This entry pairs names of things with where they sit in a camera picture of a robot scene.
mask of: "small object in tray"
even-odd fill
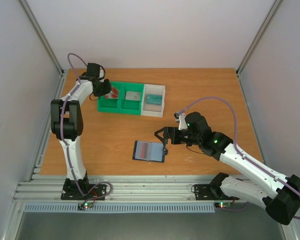
[[[141,92],[127,91],[125,94],[125,100],[140,101],[141,100]]]
[[[161,142],[135,141],[132,159],[164,163],[167,154],[168,150]]]
[[[106,99],[118,99],[119,97],[119,90],[116,89],[114,86],[111,87],[111,92],[104,95]]]
[[[162,95],[147,94],[145,102],[147,104],[162,105]]]

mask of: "orange wooden surface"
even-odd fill
[[[106,78],[116,82],[165,85],[163,117],[125,115],[97,111],[89,98],[81,106],[84,129],[81,153],[88,175],[213,175],[238,173],[212,157],[193,153],[185,145],[167,145],[165,163],[132,160],[136,140],[158,142],[154,132],[165,126],[177,127],[174,113],[193,101],[218,96],[229,101],[238,117],[238,144],[255,158],[261,155],[253,132],[240,84],[232,68],[145,68],[106,69]],[[63,94],[76,81],[69,70]],[[202,101],[186,113],[205,116],[213,131],[234,136],[234,120],[228,107],[217,100]],[[66,175],[65,157],[56,136],[51,134],[40,174]]]

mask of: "gray floor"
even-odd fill
[[[250,205],[217,213],[30,213],[17,240],[281,240],[281,226]]]

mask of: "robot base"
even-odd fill
[[[95,185],[89,184],[87,174],[83,179],[78,180],[78,183],[83,193],[87,193]],[[100,184],[96,186],[93,191],[97,194],[98,197],[105,195],[107,193],[107,185]],[[82,196],[82,194],[78,190],[76,182],[74,180],[70,180],[69,178],[65,179],[61,192],[61,200],[84,201],[86,199],[91,199],[94,197],[95,194],[93,192],[90,192],[86,196]],[[97,201],[99,200],[105,200],[105,197],[100,197],[97,199]]]

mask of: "red object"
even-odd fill
[[[104,95],[106,99],[118,99],[119,91],[115,87],[111,87],[111,92]]]

